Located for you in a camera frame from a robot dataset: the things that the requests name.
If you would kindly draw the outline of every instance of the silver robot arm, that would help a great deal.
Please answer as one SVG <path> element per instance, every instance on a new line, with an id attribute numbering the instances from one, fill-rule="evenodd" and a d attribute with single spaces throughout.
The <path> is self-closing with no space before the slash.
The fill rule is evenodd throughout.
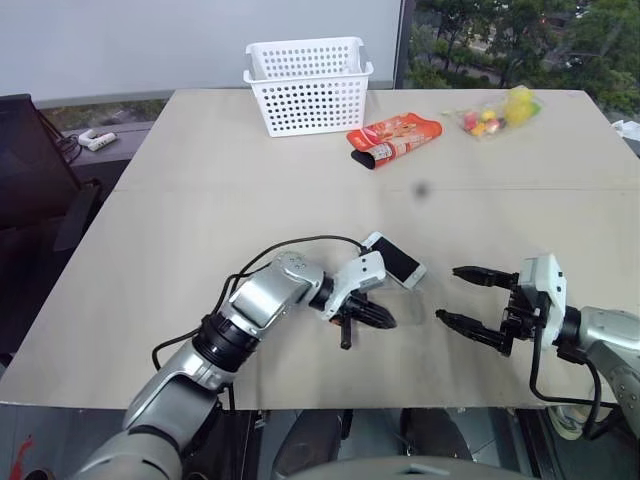
<path id="1" fill-rule="evenodd" d="M 391 314 L 364 296 L 384 278 L 378 252 L 352 260 L 333 278 L 302 255 L 279 255 L 232 293 L 218 312 L 203 318 L 195 337 L 134 398 L 123 431 L 94 452 L 74 478 L 181 478 L 180 453 L 220 391 L 233 382 L 240 366 L 291 307 L 309 305 L 323 320 L 349 317 L 393 328 Z"/>
<path id="2" fill-rule="evenodd" d="M 640 317 L 618 310 L 568 307 L 567 281 L 553 255 L 524 260 L 519 273 L 466 266 L 454 268 L 453 274 L 476 285 L 507 289 L 510 295 L 499 332 L 473 318 L 436 311 L 447 326 L 505 356 L 511 354 L 514 339 L 534 340 L 529 384 L 545 401 L 571 403 L 537 390 L 541 349 L 553 346 L 560 358 L 595 368 L 611 385 L 631 430 L 640 438 Z"/>

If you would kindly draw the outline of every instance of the white plastic basket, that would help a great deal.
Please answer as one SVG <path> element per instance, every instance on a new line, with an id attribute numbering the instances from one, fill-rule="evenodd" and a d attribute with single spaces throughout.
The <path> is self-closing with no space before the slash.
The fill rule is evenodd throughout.
<path id="1" fill-rule="evenodd" d="M 373 65 L 360 38 L 252 43 L 246 54 L 244 81 L 272 137 L 362 128 Z"/>

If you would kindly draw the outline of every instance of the yellow candy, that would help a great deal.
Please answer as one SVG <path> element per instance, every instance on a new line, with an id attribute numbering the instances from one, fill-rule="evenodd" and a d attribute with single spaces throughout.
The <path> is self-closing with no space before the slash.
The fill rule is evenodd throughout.
<path id="1" fill-rule="evenodd" d="M 484 112 L 482 112 L 482 115 L 480 115 L 480 118 L 482 119 L 483 122 L 487 122 L 496 117 L 497 117 L 496 112 L 494 112 L 493 110 L 485 110 Z"/>
<path id="2" fill-rule="evenodd" d="M 479 137 L 484 133 L 486 129 L 487 127 L 485 126 L 484 123 L 478 123 L 478 125 L 476 125 L 474 128 L 471 129 L 471 135 Z"/>

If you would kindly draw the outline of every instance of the white wall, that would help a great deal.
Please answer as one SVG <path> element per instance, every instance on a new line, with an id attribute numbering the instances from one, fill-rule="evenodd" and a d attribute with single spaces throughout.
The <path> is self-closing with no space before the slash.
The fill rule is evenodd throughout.
<path id="1" fill-rule="evenodd" d="M 400 0 L 2 0 L 0 95 L 44 106 L 241 87 L 251 42 L 350 35 L 371 81 L 390 85 L 399 12 Z"/>

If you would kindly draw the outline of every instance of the window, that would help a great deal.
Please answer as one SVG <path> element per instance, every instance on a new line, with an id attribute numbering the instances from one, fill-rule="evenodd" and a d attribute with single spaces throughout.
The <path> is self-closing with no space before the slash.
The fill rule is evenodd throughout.
<path id="1" fill-rule="evenodd" d="M 637 0 L 416 0 L 404 88 L 585 90 L 605 112 L 640 114 Z"/>
<path id="2" fill-rule="evenodd" d="M 167 100 L 142 100 L 46 108 L 41 111 L 58 130 L 66 131 L 121 123 L 152 122 L 158 118 L 166 103 Z"/>

